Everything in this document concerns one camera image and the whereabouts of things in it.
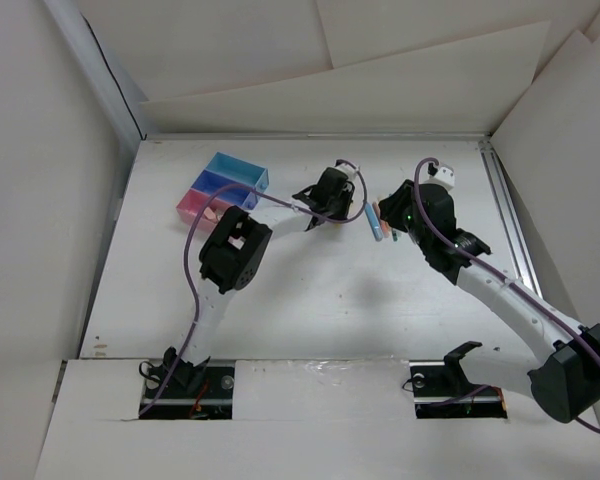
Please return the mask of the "light blue utility knife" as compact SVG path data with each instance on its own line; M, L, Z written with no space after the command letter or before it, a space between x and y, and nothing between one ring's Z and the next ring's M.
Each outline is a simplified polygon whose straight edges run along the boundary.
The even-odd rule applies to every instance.
M381 242L384 239L382 227L373 206L369 202L366 202L364 205L364 213L367 218L374 240L376 242Z

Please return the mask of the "orange highlighter pen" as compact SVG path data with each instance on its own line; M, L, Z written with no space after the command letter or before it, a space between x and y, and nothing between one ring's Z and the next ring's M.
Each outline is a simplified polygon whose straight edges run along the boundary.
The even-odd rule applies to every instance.
M381 215L380 215L380 208L379 205L376 201L374 201L372 203L372 208L378 218L379 221L379 225L380 225L380 229L382 231L382 234L385 238L389 238L391 236L391 232L390 232L390 227L388 226L388 224L381 219Z

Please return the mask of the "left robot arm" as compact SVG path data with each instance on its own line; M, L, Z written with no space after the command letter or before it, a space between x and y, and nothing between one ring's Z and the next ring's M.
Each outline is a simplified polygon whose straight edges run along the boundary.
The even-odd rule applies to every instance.
M191 326L176 345L165 351L162 365L150 374L181 396L202 387L211 347L229 302L254 278L272 240L309 232L325 223L353 220L349 208L353 181L359 177L353 163L339 160L326 168L317 183L294 194L289 201L274 197L273 204L252 212L229 207L210 232L199 252L199 279L194 280L189 253L183 254L185 278L194 296Z

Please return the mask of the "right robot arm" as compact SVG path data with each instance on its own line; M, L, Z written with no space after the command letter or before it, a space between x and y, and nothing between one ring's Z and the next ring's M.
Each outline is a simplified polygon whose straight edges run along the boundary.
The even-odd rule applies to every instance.
M500 387L570 423L600 401L600 324L582 325L486 262L490 247L458 227L447 188L406 180L378 209L381 220L407 234L434 271L486 306L532 352L507 360L486 353L479 341L461 344L443 359L442 381L450 392L439 407Z

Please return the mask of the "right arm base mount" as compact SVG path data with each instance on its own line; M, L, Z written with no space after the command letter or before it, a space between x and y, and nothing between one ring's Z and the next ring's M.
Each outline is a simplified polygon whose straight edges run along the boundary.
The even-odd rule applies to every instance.
M442 360L409 361L401 389L411 393L417 419L507 419L502 390L471 383L460 362L482 344L468 341Z

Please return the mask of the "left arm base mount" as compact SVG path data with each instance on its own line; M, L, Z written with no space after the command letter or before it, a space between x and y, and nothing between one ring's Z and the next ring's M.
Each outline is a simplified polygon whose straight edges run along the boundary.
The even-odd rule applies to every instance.
M235 386L234 362L211 362L199 387L192 393L170 380L158 400L160 377L147 361L140 364L144 386L139 405L140 420L231 420Z

